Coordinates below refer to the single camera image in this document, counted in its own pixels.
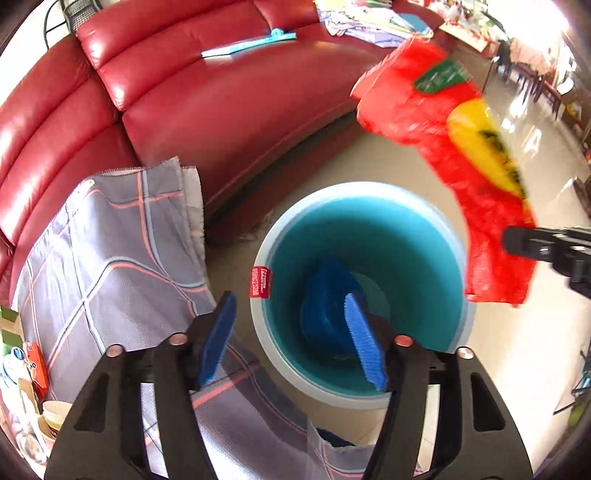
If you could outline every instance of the red label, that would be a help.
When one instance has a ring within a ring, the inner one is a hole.
[[[273,272],[267,267],[252,267],[251,298],[271,298],[271,277]]]

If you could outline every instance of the chair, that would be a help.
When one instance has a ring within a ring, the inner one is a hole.
[[[47,20],[54,6],[60,4],[61,11],[64,15],[64,21],[54,25],[53,27],[47,28]],[[75,34],[78,27],[87,21],[92,15],[102,10],[102,6],[99,0],[74,0],[71,3],[66,4],[66,0],[55,0],[50,7],[47,9],[45,14],[45,21],[43,22],[43,40],[45,46],[49,50],[49,42],[47,41],[47,34],[62,25],[67,25],[68,32]]]

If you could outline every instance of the green label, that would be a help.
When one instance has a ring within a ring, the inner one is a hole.
[[[458,83],[465,83],[470,78],[470,74],[464,68],[451,60],[443,60],[419,77],[414,86],[419,92],[432,95]]]

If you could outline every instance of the tile floor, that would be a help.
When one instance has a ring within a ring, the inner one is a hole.
[[[543,100],[522,104],[515,86],[505,86],[497,78],[487,87],[486,98],[498,124],[504,126],[502,133],[519,163],[538,223],[549,228],[589,226],[569,182],[574,176],[586,179],[589,168],[574,138],[554,122],[549,106]],[[466,243],[466,227],[454,197],[418,153],[369,134],[290,194],[273,210],[272,219],[311,192],[354,180],[384,181],[425,197],[448,217]],[[209,262],[214,294],[233,290],[238,295],[236,333],[316,426],[356,444],[374,443],[384,410],[350,411],[322,404],[287,383],[262,350],[252,325],[247,291],[250,269],[263,237],[261,232],[258,240],[237,243]],[[489,303],[476,308],[468,345],[505,399],[534,468],[566,426],[569,414],[553,417],[552,412],[580,371],[579,350],[589,342],[590,319],[591,302],[568,290],[564,278],[546,264],[537,267],[531,294],[521,307]],[[437,402],[438,393],[433,391],[419,458],[423,467],[433,451]]]

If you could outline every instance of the gray plaid cloth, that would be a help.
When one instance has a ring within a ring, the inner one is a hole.
[[[109,345],[157,345],[214,306],[199,177],[178,159],[83,181],[31,251],[13,304],[43,350],[50,396],[65,401]],[[360,478],[373,449],[322,440],[236,339],[192,400],[221,480]],[[151,469],[166,476],[149,384],[142,413]]]

